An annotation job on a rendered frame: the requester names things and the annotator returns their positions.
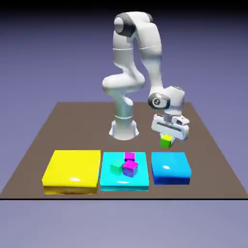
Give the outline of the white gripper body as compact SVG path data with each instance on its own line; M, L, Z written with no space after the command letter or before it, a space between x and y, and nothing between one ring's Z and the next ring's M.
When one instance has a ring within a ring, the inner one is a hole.
M170 122L165 121L165 116L155 114L151 129L160 133L160 135L168 135L175 139L186 140L189 135L189 119L181 116L172 116Z

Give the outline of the small yellow-green cube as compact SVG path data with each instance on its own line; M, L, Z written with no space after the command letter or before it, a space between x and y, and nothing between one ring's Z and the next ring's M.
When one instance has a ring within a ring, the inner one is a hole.
M171 147L171 140L172 140L172 136L163 134L160 137L160 146L164 147L164 148L170 148Z

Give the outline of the large yellow box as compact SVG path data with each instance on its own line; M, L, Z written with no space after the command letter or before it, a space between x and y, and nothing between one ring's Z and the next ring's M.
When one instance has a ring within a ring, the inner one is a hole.
M100 150L55 150L42 178L44 193L97 193L100 162Z

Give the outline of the large blue box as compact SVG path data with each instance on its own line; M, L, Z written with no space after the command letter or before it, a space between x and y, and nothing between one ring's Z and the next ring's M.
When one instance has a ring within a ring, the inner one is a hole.
M152 152L151 168L155 185L189 185L191 167L184 152Z

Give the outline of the large cyan box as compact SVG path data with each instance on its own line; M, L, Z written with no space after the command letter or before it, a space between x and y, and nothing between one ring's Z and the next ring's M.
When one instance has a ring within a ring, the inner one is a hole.
M115 175L110 172L113 160L124 160L124 152L104 152L100 176L102 191L147 191L149 189L149 175L145 152L135 153L135 162L138 162L138 172L134 177L125 176L123 173Z

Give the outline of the small green cube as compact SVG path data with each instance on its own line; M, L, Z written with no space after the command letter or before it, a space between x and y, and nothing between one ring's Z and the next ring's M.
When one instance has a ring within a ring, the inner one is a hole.
M113 160L110 164L110 172L115 175L120 175L123 173L123 160L116 159Z

